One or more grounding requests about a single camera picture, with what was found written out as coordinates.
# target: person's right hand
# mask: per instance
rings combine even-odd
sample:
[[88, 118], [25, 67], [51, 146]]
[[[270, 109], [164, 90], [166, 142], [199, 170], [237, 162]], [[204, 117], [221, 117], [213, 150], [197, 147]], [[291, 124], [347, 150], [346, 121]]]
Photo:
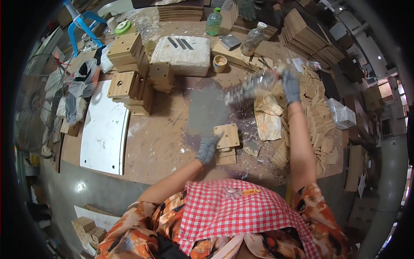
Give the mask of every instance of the person's right hand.
[[252, 0], [237, 0], [238, 12], [246, 20], [255, 22], [257, 19], [256, 10], [260, 8]]
[[278, 70], [278, 73], [283, 76], [283, 90], [286, 95], [287, 104], [292, 102], [300, 102], [300, 90], [299, 90], [299, 76], [297, 72], [290, 69]]

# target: wrapped white package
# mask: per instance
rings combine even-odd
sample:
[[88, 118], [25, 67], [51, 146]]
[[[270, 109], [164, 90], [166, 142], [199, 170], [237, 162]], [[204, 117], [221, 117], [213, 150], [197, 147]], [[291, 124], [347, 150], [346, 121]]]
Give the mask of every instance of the wrapped white package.
[[179, 39], [185, 39], [194, 49], [188, 47], [177, 48], [171, 44], [168, 37], [161, 37], [151, 62], [170, 62], [175, 75], [200, 76], [207, 75], [210, 67], [210, 40], [202, 37], [193, 36], [171, 36], [177, 44]]
[[346, 127], [352, 127], [356, 125], [356, 117], [355, 112], [352, 111], [347, 106], [344, 106], [342, 108], [339, 108], [336, 111], [336, 116], [338, 119], [338, 123], [346, 126]]
[[333, 120], [337, 129], [345, 130], [356, 125], [355, 112], [350, 108], [333, 98], [328, 99], [326, 103], [329, 106], [329, 110], [335, 113]]

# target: wall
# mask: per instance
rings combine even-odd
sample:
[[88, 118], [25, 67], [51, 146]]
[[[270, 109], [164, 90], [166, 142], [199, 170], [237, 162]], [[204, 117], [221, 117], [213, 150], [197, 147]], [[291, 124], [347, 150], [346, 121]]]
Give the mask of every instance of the wall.
[[388, 71], [386, 68], [387, 62], [384, 57], [382, 57], [382, 53], [374, 40], [371, 37], [367, 37], [365, 32], [361, 32], [360, 35], [356, 37], [356, 40], [368, 58], [368, 62], [371, 64], [375, 75], [377, 77], [385, 75]]

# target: person's left hand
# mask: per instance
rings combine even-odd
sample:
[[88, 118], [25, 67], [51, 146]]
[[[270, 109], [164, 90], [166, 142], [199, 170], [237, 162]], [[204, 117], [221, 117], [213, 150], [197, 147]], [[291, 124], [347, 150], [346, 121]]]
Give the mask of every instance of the person's left hand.
[[195, 158], [198, 159], [205, 167], [207, 167], [207, 165], [213, 159], [214, 153], [216, 152], [217, 143], [222, 136], [223, 133], [216, 136], [202, 138], [200, 149], [198, 150], [198, 154]]

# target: wooden square block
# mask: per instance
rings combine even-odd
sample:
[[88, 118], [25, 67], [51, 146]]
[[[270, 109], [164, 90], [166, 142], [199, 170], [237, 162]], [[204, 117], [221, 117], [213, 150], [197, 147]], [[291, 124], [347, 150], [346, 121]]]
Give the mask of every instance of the wooden square block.
[[108, 98], [125, 98], [132, 96], [132, 86], [136, 79], [135, 72], [115, 73], [108, 90]]
[[136, 47], [142, 48], [142, 39], [139, 32], [118, 36], [115, 38], [111, 48], [107, 53], [109, 60], [121, 56], [133, 56], [137, 50]]
[[217, 148], [231, 148], [240, 145], [238, 138], [237, 125], [227, 124], [214, 127], [214, 134], [219, 135], [223, 133], [223, 136], [217, 144]]
[[153, 85], [168, 85], [174, 77], [169, 62], [152, 62], [149, 64], [146, 79]]

